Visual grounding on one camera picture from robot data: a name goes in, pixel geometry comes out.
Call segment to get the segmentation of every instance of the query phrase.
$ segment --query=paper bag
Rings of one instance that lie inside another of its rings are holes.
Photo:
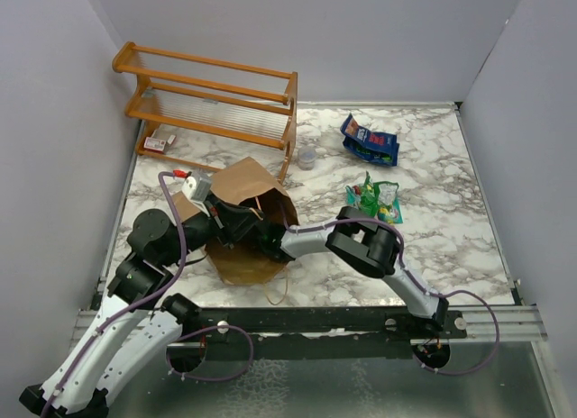
[[[284,206],[287,223],[298,224],[297,211],[289,195],[263,166],[247,157],[212,176],[212,192],[225,202],[240,204],[258,196],[262,211],[274,223],[283,224],[279,202]],[[184,222],[197,214],[198,209],[182,193],[173,197],[180,219]],[[238,242],[227,249],[217,239],[206,245],[206,253],[220,278],[231,285],[262,284],[274,278],[286,263],[267,258],[247,243]]]

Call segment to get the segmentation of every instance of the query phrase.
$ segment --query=wooden rack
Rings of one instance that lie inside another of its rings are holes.
[[[169,71],[152,68],[147,56],[188,61],[235,71],[276,77],[287,81],[284,92],[271,93],[257,89],[228,85],[176,74],[175,65],[164,66]],[[284,180],[295,148],[297,126],[296,72],[236,64],[223,60],[137,46],[127,42],[114,57],[113,70],[136,76],[134,95],[124,108],[127,116],[146,122],[144,134],[136,152],[158,159],[176,161],[188,166],[219,170],[209,165],[146,150],[144,142],[161,124],[224,136],[238,141],[284,150],[279,181]],[[184,86],[198,86],[202,90]]]

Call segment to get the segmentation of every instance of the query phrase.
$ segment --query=marble pattern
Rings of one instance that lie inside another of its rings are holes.
[[[373,166],[344,150],[339,128],[349,112],[360,125],[398,135],[397,167]],[[278,150],[175,130],[178,140],[171,154],[177,157],[224,167],[248,153],[272,174],[279,171],[282,155]],[[362,182],[369,170],[375,181],[400,184],[404,223],[398,228],[405,237],[406,259],[412,268],[420,270],[440,291],[465,288],[492,304],[513,303],[454,110],[303,108],[298,111],[297,146],[306,144],[316,146],[319,158],[315,168],[300,170],[295,153],[285,180],[301,224],[337,214],[344,205],[344,187]],[[125,238],[138,213],[152,207],[169,211],[157,174],[172,168],[179,166],[149,157],[137,159],[107,280],[128,254]],[[179,184],[172,182],[169,189],[177,192]],[[383,282],[355,273],[328,253],[289,263],[268,284],[273,301],[282,297],[285,275],[289,288],[282,305],[403,305]],[[202,306],[269,306],[262,285],[227,286],[206,260],[185,269],[169,294],[177,292]],[[475,304],[467,296],[456,296],[451,302]]]

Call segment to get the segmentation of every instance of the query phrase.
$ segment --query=robotic arm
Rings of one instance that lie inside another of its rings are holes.
[[[465,331],[454,327],[459,312],[448,311],[446,299],[435,296],[436,291],[421,276],[413,273],[414,278],[410,278],[400,267],[396,235],[360,211],[344,207],[332,221],[287,230],[270,222],[256,207],[222,201],[210,191],[210,180],[203,175],[188,174],[182,191],[201,211],[182,223],[188,251],[212,239],[229,248],[248,240],[278,261],[330,251],[360,274],[383,280],[407,307],[200,309],[176,294],[167,297],[163,311],[153,313],[147,321],[160,296],[99,331],[98,326],[107,318],[153,295],[173,278],[164,267],[180,259],[178,231],[163,211],[150,209],[134,221],[127,238],[132,252],[116,270],[108,294],[83,338],[49,379],[23,391],[20,401],[32,413],[44,418],[104,418],[122,388],[153,356],[183,333],[217,324],[240,326],[258,339],[257,359],[407,359],[412,355],[411,339],[466,336]],[[143,327],[128,339],[143,322]],[[342,335],[327,335],[335,330]],[[263,341],[265,332],[278,335]],[[321,341],[310,340],[319,337]],[[204,359],[238,359],[236,351],[242,350],[235,348],[238,340],[233,332],[219,330],[205,345]],[[336,348],[329,347],[327,355],[328,342]],[[69,376],[65,386],[60,385],[63,374]]]

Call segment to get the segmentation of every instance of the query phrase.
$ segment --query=blue package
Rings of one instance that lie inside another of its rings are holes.
[[[397,166],[398,143],[395,134],[372,132],[360,126],[349,114],[341,133],[344,135],[343,146],[357,157],[382,166]]]

